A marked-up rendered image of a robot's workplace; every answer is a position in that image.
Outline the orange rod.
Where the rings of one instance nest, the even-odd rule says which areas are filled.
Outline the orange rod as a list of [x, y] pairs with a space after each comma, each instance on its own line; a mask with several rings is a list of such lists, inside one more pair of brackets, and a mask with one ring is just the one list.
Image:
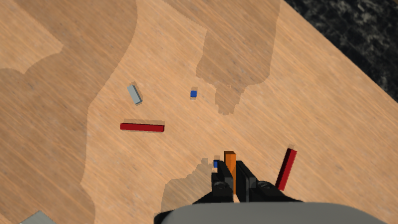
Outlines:
[[233, 176], [234, 194], [236, 194], [236, 153], [234, 151], [224, 151], [224, 162]]

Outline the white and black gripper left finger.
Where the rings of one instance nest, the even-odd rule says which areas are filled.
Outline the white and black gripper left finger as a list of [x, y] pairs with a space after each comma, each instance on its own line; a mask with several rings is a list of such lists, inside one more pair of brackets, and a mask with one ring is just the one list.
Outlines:
[[[234, 181], [227, 165], [223, 160], [217, 161], [217, 172], [211, 173], [212, 191], [195, 201], [200, 203], [229, 203], [234, 202]], [[165, 217], [173, 210], [162, 212], [154, 217], [154, 224], [161, 224]]]

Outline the red rod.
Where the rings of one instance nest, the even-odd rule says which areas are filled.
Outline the red rod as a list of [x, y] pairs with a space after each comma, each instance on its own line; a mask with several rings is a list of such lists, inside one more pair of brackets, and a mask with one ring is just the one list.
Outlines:
[[164, 125], [120, 123], [120, 130], [155, 131], [163, 132]]
[[287, 148], [275, 187], [284, 191], [297, 151]]

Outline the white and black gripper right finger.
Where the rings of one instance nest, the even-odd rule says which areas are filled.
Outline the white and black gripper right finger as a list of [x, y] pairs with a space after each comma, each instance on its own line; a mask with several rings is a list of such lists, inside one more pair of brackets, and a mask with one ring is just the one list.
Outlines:
[[259, 181], [241, 160], [236, 160], [236, 195], [239, 202], [304, 202], [286, 196], [270, 182]]

